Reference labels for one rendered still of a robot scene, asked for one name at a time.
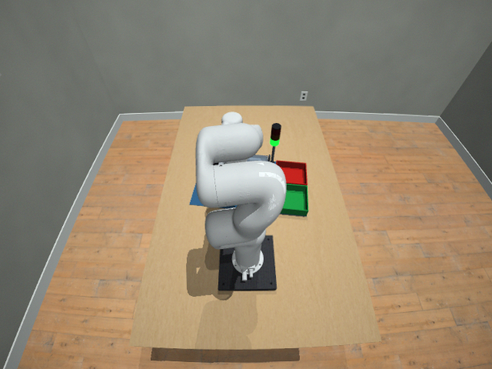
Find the green bin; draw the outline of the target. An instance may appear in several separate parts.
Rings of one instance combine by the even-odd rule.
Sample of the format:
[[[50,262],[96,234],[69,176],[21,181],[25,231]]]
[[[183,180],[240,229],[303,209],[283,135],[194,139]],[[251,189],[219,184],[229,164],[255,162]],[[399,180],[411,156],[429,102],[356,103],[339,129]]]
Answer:
[[[308,187],[307,185],[287,184],[284,207],[281,214],[308,214]]]

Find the red bin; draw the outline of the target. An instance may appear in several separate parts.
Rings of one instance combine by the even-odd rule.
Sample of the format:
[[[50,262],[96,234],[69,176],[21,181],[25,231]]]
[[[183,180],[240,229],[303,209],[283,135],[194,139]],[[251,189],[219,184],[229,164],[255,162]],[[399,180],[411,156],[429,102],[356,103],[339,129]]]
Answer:
[[[287,184],[308,186],[306,163],[293,161],[276,161],[276,165],[278,165],[283,170]]]

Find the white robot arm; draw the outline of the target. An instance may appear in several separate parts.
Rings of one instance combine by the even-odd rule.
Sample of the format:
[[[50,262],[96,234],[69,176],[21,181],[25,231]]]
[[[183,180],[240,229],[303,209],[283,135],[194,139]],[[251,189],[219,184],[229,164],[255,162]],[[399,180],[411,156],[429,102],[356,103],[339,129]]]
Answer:
[[[234,248],[232,263],[242,272],[242,281],[247,280],[247,274],[252,278],[263,264],[261,243],[265,228],[282,211],[286,178],[282,169],[269,161],[214,163],[251,158],[262,144],[261,127],[243,123],[237,112],[223,115],[221,125],[202,128],[196,141],[199,201],[207,208],[237,205],[208,213],[204,225],[206,237],[215,249]]]

